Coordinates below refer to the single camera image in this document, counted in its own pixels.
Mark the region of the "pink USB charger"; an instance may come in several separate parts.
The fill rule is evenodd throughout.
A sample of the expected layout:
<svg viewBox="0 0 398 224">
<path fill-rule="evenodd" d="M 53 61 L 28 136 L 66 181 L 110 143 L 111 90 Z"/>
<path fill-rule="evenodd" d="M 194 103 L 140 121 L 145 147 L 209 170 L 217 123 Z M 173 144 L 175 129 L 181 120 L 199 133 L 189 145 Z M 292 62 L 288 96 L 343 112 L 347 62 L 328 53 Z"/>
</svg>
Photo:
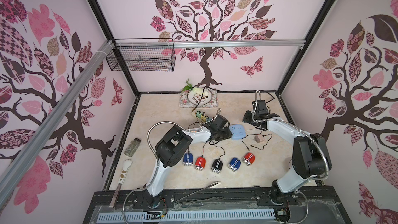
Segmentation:
<svg viewBox="0 0 398 224">
<path fill-rule="evenodd" d="M 256 135 L 255 137 L 254 137 L 254 139 L 255 139 L 255 141 L 257 142 L 257 143 L 262 143 L 262 142 L 264 142 L 265 141 L 265 138 L 264 138 L 264 136 L 263 135 Z"/>
</svg>

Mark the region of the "black electric shaver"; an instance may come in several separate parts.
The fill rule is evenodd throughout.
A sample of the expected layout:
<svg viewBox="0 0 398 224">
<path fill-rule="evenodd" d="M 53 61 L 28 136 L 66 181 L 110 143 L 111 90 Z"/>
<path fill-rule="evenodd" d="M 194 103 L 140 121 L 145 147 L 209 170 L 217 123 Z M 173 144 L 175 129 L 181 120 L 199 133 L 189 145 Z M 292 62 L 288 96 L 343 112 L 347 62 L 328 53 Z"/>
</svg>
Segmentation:
<svg viewBox="0 0 398 224">
<path fill-rule="evenodd" d="M 221 161 L 221 159 L 216 159 L 213 161 L 211 165 L 211 171 L 216 174 L 220 174 L 222 171 L 222 167 L 223 167 L 223 162 Z"/>
</svg>

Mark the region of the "red electric shaver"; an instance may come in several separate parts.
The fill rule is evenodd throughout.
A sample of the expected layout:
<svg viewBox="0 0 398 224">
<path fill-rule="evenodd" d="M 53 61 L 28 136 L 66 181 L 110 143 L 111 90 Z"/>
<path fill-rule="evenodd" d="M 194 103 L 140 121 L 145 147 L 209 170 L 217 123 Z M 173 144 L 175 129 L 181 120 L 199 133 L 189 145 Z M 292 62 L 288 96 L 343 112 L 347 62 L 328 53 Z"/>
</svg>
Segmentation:
<svg viewBox="0 0 398 224">
<path fill-rule="evenodd" d="M 206 159 L 203 156 L 197 158 L 194 168 L 198 171 L 203 171 L 206 165 Z"/>
<path fill-rule="evenodd" d="M 255 159 L 255 155 L 251 152 L 248 152 L 243 156 L 242 161 L 245 165 L 250 166 L 254 163 Z"/>
</svg>

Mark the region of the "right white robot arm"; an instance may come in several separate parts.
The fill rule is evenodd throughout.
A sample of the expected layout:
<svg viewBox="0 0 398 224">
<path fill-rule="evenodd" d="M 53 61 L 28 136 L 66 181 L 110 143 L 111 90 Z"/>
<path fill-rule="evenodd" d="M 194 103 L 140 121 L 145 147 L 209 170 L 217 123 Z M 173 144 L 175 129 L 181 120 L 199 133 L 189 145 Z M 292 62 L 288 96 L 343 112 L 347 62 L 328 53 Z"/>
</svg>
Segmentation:
<svg viewBox="0 0 398 224">
<path fill-rule="evenodd" d="M 310 134 L 271 114 L 264 100 L 255 100 L 252 106 L 253 110 L 245 113 L 243 122 L 271 131 L 293 147 L 292 168 L 273 182 L 276 195 L 294 192 L 312 180 L 328 178 L 332 162 L 322 135 Z"/>
</svg>

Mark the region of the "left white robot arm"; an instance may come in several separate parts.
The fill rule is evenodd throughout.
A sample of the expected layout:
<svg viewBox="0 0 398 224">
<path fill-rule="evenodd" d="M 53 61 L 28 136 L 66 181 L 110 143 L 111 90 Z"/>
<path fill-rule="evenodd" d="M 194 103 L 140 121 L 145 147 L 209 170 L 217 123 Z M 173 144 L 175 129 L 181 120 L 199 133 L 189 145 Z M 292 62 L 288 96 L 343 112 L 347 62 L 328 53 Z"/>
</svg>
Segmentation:
<svg viewBox="0 0 398 224">
<path fill-rule="evenodd" d="M 151 131 L 162 124 L 171 124 L 172 127 L 155 146 L 152 146 L 149 139 Z M 145 191 L 151 197 L 158 196 L 164 190 L 170 168 L 181 161 L 190 145 L 230 139 L 232 132 L 229 127 L 229 121 L 222 115 L 217 115 L 194 129 L 183 128 L 171 121 L 162 121 L 152 126 L 147 133 L 147 143 L 155 155 L 155 166 L 150 181 L 145 185 Z"/>
</svg>

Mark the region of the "blue electric shaver right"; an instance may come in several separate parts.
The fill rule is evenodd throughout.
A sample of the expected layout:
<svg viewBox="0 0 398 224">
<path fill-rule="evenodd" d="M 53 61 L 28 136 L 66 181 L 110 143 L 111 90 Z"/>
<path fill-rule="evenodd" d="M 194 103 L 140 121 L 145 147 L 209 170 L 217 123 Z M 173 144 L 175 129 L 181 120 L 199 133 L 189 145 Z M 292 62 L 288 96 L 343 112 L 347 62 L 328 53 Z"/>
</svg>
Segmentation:
<svg viewBox="0 0 398 224">
<path fill-rule="evenodd" d="M 234 157 L 231 159 L 231 161 L 228 164 L 228 168 L 233 171 L 236 172 L 241 166 L 241 160 Z"/>
</svg>

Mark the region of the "blue electric shaver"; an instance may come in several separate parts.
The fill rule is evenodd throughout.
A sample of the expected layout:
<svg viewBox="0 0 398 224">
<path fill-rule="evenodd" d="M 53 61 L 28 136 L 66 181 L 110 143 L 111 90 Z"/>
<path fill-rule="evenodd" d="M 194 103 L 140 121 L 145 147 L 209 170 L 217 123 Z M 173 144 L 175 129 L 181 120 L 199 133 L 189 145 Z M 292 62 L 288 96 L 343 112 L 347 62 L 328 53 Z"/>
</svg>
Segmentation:
<svg viewBox="0 0 398 224">
<path fill-rule="evenodd" d="M 234 157 L 231 159 L 231 161 L 228 164 L 228 168 L 233 171 L 236 172 L 241 166 L 241 160 Z"/>
<path fill-rule="evenodd" d="M 193 154 L 192 153 L 187 152 L 184 154 L 183 165 L 184 166 L 192 166 L 193 165 Z"/>
</svg>

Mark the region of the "blue electric shaver left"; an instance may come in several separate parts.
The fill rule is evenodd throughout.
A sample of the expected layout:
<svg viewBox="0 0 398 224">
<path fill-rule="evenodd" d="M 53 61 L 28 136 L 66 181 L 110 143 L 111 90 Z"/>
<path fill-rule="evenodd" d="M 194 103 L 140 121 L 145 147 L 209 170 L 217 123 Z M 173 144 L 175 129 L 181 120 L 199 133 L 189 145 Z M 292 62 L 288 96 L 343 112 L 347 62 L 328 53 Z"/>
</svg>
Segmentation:
<svg viewBox="0 0 398 224">
<path fill-rule="evenodd" d="M 193 154 L 192 153 L 187 152 L 184 154 L 183 165 L 184 166 L 192 166 L 193 165 Z"/>
</svg>

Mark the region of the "beige power strip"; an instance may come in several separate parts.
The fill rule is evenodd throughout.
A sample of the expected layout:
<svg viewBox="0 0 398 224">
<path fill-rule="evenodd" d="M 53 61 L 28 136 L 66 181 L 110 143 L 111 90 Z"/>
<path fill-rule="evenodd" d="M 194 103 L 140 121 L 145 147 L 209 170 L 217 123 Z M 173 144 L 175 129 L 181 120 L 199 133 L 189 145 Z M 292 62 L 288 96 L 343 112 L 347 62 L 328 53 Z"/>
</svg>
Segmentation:
<svg viewBox="0 0 398 224">
<path fill-rule="evenodd" d="M 205 112 L 200 111 L 200 110 L 197 110 L 195 112 L 195 116 L 197 118 L 197 123 L 200 123 L 200 124 L 208 123 L 214 119 L 213 117 L 207 116 Z"/>
</svg>

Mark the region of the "blue square power cube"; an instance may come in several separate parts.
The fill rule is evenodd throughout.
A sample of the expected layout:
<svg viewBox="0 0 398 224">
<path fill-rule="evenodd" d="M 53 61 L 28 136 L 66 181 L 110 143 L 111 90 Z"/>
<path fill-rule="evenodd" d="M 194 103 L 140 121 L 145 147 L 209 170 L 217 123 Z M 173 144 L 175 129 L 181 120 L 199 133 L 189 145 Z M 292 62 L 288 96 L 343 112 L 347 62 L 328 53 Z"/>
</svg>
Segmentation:
<svg viewBox="0 0 398 224">
<path fill-rule="evenodd" d="M 246 137 L 246 130 L 242 124 L 232 124 L 229 130 L 232 133 L 231 140 L 241 140 Z"/>
</svg>

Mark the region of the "floral rectangular tray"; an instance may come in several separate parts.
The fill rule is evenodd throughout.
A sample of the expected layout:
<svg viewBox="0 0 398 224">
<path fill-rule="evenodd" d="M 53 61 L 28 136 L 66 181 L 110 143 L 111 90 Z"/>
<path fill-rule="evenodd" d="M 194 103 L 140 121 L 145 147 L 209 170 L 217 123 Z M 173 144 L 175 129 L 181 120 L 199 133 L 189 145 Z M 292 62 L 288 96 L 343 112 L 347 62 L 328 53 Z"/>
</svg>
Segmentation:
<svg viewBox="0 0 398 224">
<path fill-rule="evenodd" d="M 216 108 L 218 106 L 217 92 L 212 89 L 199 88 L 180 93 L 180 108 Z"/>
</svg>

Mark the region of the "pale green vegetable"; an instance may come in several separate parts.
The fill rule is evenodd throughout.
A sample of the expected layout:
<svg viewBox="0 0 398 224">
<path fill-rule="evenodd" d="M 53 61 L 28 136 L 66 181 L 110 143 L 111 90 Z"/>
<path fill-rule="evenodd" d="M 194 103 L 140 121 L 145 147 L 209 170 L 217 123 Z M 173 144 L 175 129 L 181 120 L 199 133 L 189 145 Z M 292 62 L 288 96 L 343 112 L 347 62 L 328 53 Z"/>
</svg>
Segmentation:
<svg viewBox="0 0 398 224">
<path fill-rule="evenodd" d="M 196 94 L 202 94 L 204 91 L 203 91 L 204 89 L 203 88 L 199 88 L 199 87 L 194 87 L 193 89 L 192 89 L 192 91 L 194 92 L 194 93 L 196 93 Z"/>
</svg>

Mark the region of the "green leaf sprig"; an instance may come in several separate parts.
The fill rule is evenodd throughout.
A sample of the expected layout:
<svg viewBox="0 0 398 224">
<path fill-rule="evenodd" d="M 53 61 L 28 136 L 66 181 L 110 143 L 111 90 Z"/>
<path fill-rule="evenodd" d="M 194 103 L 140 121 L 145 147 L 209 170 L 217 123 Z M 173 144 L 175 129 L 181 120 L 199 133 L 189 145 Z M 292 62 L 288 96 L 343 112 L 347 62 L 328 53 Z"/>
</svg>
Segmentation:
<svg viewBox="0 0 398 224">
<path fill-rule="evenodd" d="M 190 80 L 186 80 L 186 85 L 181 89 L 181 92 L 190 91 L 194 88 L 193 84 L 190 83 Z"/>
</svg>

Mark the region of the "metal tongs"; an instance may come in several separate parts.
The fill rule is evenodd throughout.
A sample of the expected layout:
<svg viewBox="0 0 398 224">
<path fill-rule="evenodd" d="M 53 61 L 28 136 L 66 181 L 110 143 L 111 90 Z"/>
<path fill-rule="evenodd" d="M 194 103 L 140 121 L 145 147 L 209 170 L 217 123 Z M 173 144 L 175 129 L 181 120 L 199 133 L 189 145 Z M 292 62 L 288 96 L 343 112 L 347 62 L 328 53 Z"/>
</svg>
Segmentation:
<svg viewBox="0 0 398 224">
<path fill-rule="evenodd" d="M 216 186 L 216 185 L 218 185 L 218 184 L 220 184 L 220 181 L 215 181 L 215 182 L 209 184 L 208 186 L 206 186 L 206 187 L 204 187 L 204 188 L 201 188 L 201 189 L 199 189 L 199 190 L 197 190 L 197 191 L 195 191 L 195 192 L 193 192 L 193 193 L 190 193 L 190 194 L 188 194 L 188 195 L 186 195 L 186 196 L 184 196 L 184 197 L 182 197 L 182 198 L 176 200 L 175 203 L 179 203 L 179 202 L 181 202 L 182 200 L 184 200 L 184 199 L 186 199 L 186 198 L 188 198 L 188 197 L 190 197 L 190 196 L 193 196 L 193 195 L 195 195 L 195 194 L 197 194 L 197 193 L 200 193 L 200 192 L 202 192 L 202 191 L 204 191 L 204 190 L 207 190 L 207 189 L 209 189 L 209 188 L 211 188 L 211 187 L 214 187 L 214 186 Z"/>
</svg>

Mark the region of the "glass spice jar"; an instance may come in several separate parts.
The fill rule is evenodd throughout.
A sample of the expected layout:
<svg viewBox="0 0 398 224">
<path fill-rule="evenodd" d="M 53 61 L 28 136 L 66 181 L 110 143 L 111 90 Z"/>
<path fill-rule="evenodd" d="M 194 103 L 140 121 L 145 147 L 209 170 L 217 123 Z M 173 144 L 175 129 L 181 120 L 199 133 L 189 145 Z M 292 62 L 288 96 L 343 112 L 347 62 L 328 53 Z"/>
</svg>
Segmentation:
<svg viewBox="0 0 398 224">
<path fill-rule="evenodd" d="M 124 154 L 128 157 L 133 157 L 136 151 L 138 150 L 140 144 L 141 140 L 135 138 L 133 141 L 129 143 L 128 147 L 124 150 Z"/>
</svg>

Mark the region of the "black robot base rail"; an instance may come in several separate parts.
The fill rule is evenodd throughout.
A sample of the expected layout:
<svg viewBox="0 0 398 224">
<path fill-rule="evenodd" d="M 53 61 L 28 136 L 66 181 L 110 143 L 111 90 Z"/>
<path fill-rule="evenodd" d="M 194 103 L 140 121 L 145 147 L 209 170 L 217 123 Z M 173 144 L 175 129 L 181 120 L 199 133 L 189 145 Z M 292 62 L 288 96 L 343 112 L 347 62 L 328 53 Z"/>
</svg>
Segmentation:
<svg viewBox="0 0 398 224">
<path fill-rule="evenodd" d="M 198 189 L 166 189 L 157 197 L 138 190 L 123 190 L 116 205 L 110 208 L 113 191 L 99 191 L 93 195 L 83 222 L 96 224 L 100 213 L 202 211 L 230 209 L 273 209 L 275 219 L 187 221 L 176 223 L 149 222 L 138 224 L 349 224 L 342 201 L 331 186 L 309 186 L 298 193 L 290 193 L 278 203 L 271 200 L 268 187 L 249 188 L 212 187 L 190 196 L 179 203 L 176 200 Z"/>
</svg>

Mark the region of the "aluminium rail back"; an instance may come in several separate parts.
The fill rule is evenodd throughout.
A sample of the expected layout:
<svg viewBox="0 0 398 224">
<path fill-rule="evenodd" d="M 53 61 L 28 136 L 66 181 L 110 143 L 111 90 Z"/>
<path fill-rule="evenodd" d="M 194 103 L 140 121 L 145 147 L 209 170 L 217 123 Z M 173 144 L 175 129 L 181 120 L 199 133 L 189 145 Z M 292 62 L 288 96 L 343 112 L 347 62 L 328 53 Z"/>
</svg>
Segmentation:
<svg viewBox="0 0 398 224">
<path fill-rule="evenodd" d="M 299 46 L 306 43 L 303 39 L 269 39 L 269 40 L 228 40 L 228 41 L 166 41 L 166 42 L 119 42 L 116 47 L 156 47 L 156 48 L 228 48 L 228 47 L 275 47 L 275 46 Z"/>
</svg>

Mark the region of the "aluminium rail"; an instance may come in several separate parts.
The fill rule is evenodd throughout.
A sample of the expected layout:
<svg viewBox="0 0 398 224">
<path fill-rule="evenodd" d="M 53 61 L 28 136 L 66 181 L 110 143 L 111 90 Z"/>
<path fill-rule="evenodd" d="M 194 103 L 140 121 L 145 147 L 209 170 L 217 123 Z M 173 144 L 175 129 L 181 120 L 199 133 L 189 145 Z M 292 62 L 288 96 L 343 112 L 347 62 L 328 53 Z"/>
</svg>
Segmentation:
<svg viewBox="0 0 398 224">
<path fill-rule="evenodd" d="M 275 47 L 275 46 L 299 46 L 306 43 L 303 39 L 269 39 L 269 40 L 228 40 L 228 41 L 166 41 L 166 42 L 119 42 L 116 47 L 156 47 L 156 48 L 228 48 L 228 47 Z"/>
<path fill-rule="evenodd" d="M 31 164 L 34 163 L 34 160 L 48 142 L 52 133 L 56 130 L 56 127 L 60 124 L 74 101 L 80 95 L 83 87 L 86 86 L 96 69 L 107 57 L 108 53 L 112 51 L 113 47 L 112 40 L 108 40 L 101 45 L 83 72 L 78 76 L 75 82 L 72 83 L 66 94 L 54 107 L 51 114 L 44 120 L 44 123 L 38 127 L 31 140 L 21 149 L 10 166 L 5 170 L 1 176 L 1 206 L 6 203 L 19 181 Z"/>
</svg>

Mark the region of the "aluminium rail left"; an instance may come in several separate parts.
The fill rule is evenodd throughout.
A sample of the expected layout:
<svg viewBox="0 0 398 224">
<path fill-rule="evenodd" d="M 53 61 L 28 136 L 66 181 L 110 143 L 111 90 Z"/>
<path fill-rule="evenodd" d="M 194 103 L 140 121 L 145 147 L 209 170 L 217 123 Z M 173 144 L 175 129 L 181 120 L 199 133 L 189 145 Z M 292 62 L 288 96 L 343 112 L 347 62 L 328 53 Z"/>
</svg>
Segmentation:
<svg viewBox="0 0 398 224">
<path fill-rule="evenodd" d="M 80 95 L 83 87 L 86 86 L 96 69 L 107 57 L 108 53 L 112 51 L 113 47 L 112 40 L 108 40 L 101 45 L 83 72 L 78 76 L 75 82 L 72 83 L 66 94 L 54 107 L 51 114 L 44 120 L 44 123 L 38 127 L 31 140 L 21 149 L 10 166 L 5 170 L 1 176 L 1 206 L 6 203 L 19 181 L 31 164 L 34 163 L 34 160 L 48 142 L 52 133 L 56 130 L 56 127 L 60 124 L 74 101 Z"/>
</svg>

